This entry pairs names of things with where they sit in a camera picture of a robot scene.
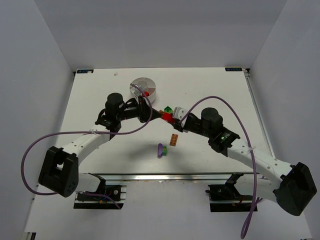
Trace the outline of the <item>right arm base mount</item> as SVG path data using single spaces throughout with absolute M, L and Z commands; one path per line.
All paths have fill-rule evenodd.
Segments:
M 252 205 L 251 195 L 241 195 L 236 183 L 243 173 L 233 173 L 224 184 L 210 184 L 205 193 L 209 198 L 211 213 L 249 213 Z

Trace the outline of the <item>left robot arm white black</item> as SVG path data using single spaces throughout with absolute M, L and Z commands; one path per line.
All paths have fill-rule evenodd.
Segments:
M 79 165 L 101 145 L 119 132 L 121 122 L 137 118 L 141 123 L 161 118 L 150 108 L 146 98 L 123 100 L 120 93 L 111 93 L 98 114 L 92 130 L 62 147 L 50 147 L 44 157 L 38 182 L 56 194 L 69 197 L 74 192 L 104 194 L 106 181 L 92 173 L 79 173 Z

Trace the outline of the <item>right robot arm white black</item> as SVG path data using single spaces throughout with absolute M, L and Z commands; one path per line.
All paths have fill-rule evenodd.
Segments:
M 235 173 L 225 183 L 240 195 L 248 195 L 249 186 L 256 184 L 256 196 L 277 203 L 293 216 L 300 216 L 317 193 L 317 188 L 307 165 L 293 165 L 281 161 L 249 146 L 248 141 L 223 125 L 223 117 L 215 108 L 207 107 L 200 117 L 176 107 L 173 113 L 165 112 L 163 120 L 180 132 L 192 132 L 206 137 L 209 146 L 227 158 L 239 161 L 263 175 L 254 179 Z

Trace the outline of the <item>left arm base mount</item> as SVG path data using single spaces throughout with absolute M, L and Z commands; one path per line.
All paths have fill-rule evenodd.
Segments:
M 104 193 L 88 195 L 77 193 L 74 209 L 82 210 L 121 210 L 127 193 L 126 185 L 106 185 Z

